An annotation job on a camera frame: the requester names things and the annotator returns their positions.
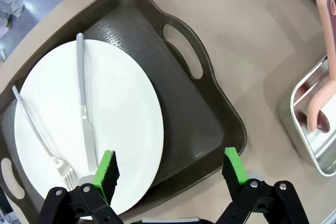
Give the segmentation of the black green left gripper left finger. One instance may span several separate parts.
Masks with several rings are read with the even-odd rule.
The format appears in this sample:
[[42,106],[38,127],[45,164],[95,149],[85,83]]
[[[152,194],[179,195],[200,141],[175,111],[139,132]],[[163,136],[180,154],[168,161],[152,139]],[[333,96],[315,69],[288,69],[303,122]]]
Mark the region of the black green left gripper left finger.
[[119,176],[115,151],[105,151],[91,183],[71,191],[49,190],[38,222],[78,223],[80,218],[91,217],[94,223],[123,223],[110,206]]

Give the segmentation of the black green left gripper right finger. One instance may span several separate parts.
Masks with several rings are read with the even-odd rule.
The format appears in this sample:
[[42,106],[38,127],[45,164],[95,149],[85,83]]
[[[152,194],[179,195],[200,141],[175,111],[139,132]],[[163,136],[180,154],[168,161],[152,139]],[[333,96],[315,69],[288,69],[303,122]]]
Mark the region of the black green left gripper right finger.
[[261,213],[267,223],[308,223],[293,184],[286,180],[273,186],[250,178],[234,147],[224,151],[222,176],[232,202],[216,223],[246,223],[250,214]]

